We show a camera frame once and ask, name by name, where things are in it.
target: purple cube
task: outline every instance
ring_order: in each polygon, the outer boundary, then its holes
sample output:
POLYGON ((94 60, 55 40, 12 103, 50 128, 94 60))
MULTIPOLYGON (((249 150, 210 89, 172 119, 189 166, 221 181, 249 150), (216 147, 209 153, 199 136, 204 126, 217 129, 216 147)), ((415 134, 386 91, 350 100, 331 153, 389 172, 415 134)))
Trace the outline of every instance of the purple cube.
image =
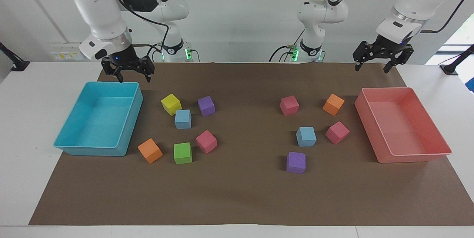
POLYGON ((300 152, 289 152, 286 158, 286 171, 303 174, 306 170, 306 155, 300 152))
POLYGON ((216 112, 214 103, 212 102, 210 96, 206 96, 198 100, 198 105, 203 117, 206 117, 207 115, 212 115, 216 112))

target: yellow cube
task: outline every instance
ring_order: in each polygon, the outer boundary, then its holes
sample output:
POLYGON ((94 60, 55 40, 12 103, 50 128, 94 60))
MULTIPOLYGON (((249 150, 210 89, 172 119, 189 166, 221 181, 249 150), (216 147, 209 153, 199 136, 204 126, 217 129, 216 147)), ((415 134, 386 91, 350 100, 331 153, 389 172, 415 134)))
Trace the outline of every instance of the yellow cube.
POLYGON ((173 94, 167 96, 166 98, 163 98, 163 100, 161 100, 161 103, 163 104, 164 110, 166 110, 169 115, 175 115, 176 110, 182 109, 181 102, 173 94))

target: brown table surface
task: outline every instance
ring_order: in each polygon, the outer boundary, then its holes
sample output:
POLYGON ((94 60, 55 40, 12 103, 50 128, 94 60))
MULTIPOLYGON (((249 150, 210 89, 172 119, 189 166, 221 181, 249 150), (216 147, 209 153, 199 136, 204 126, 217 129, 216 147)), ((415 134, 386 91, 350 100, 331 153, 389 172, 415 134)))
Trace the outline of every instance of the brown table surface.
MULTIPOLYGON (((474 204, 446 157, 379 164, 354 102, 363 87, 405 86, 382 64, 156 64, 151 83, 133 72, 144 101, 125 157, 63 152, 31 225, 474 225, 474 204), (177 130, 160 100, 173 93, 191 109, 193 127, 177 130), (338 115, 321 108, 330 94, 338 115), (197 99, 212 96, 203 118, 197 99), (300 110, 285 117, 280 99, 300 110), (325 131, 351 131, 333 145, 325 131), (298 147, 298 127, 313 126, 314 147, 298 147), (205 155, 195 137, 210 130, 218 147, 205 155), (153 138, 164 156, 148 164, 137 146, 153 138), (176 165, 173 144, 191 142, 193 162, 176 165), (307 156, 305 174, 285 171, 288 152, 307 156)), ((101 74, 99 81, 115 81, 101 74)))

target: wall socket panel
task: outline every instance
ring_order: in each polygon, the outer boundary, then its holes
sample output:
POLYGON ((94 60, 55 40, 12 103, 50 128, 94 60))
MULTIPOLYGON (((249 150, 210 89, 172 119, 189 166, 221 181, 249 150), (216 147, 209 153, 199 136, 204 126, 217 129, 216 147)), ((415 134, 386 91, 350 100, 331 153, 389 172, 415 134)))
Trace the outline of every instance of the wall socket panel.
POLYGON ((51 44, 49 55, 53 61, 86 61, 79 50, 79 43, 51 44))

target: green cube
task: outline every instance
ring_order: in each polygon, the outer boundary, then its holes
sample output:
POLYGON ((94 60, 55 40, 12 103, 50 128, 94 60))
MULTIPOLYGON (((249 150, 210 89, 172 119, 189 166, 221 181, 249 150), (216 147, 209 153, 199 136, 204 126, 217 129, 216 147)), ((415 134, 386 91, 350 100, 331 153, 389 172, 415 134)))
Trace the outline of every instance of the green cube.
POLYGON ((174 161, 176 162, 176 164, 186 164, 193 162, 193 155, 191 154, 190 143, 174 145, 174 161))

